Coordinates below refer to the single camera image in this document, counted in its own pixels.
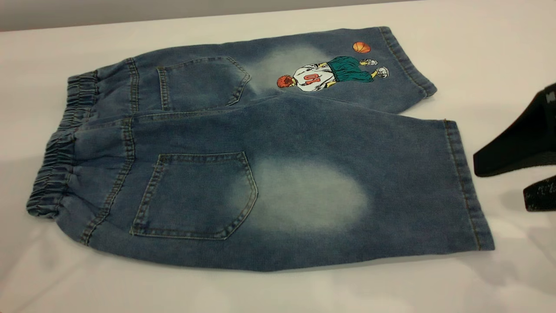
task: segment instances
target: white jersey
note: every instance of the white jersey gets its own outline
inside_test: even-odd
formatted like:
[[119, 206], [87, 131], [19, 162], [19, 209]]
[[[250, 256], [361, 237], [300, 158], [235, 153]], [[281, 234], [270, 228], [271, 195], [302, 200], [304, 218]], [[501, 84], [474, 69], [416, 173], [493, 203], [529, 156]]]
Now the white jersey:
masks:
[[336, 81], [330, 66], [319, 67], [317, 64], [309, 64], [295, 71], [294, 78], [297, 87], [303, 91], [318, 91], [326, 88], [326, 84]]

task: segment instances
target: blue denim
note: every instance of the blue denim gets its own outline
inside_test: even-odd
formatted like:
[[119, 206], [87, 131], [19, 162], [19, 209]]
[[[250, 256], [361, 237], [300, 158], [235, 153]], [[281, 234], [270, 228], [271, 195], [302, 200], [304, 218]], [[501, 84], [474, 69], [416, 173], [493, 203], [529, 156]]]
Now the blue denim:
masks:
[[[304, 66], [322, 83], [337, 56], [388, 76], [277, 87]], [[387, 27], [128, 58], [69, 79], [27, 209], [86, 246], [179, 266], [493, 250], [456, 123], [396, 114], [435, 91]]]

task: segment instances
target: white table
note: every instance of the white table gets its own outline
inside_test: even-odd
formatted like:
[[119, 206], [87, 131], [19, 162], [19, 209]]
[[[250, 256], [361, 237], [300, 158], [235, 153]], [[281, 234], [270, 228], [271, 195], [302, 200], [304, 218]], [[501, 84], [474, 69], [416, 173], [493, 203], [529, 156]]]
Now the white table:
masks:
[[[555, 12], [553, 0], [426, 0], [0, 33], [0, 311], [554, 312], [556, 212], [526, 212], [522, 189], [555, 167], [474, 177], [494, 252], [283, 273], [107, 256], [28, 216], [25, 202], [68, 76], [158, 48], [336, 28], [390, 26], [439, 89], [405, 114], [456, 120], [471, 163], [556, 81]], [[292, 22], [310, 15], [320, 22]]]

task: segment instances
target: back pocket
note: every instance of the back pocket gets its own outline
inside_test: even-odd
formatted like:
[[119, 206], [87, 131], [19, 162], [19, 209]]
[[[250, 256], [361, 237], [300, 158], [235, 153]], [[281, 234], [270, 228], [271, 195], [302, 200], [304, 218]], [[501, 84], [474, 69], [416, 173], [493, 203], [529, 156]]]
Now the back pocket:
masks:
[[243, 152], [161, 154], [130, 232], [223, 240], [247, 218], [256, 198]]
[[206, 57], [158, 67], [162, 109], [201, 111], [239, 101], [251, 76], [230, 57]]

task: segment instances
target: gray wall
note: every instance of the gray wall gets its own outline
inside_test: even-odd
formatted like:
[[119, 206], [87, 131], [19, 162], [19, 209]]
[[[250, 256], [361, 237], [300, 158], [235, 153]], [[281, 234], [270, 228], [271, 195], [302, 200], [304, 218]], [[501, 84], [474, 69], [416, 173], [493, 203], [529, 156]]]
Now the gray wall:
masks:
[[0, 0], [0, 30], [147, 21], [403, 0]]

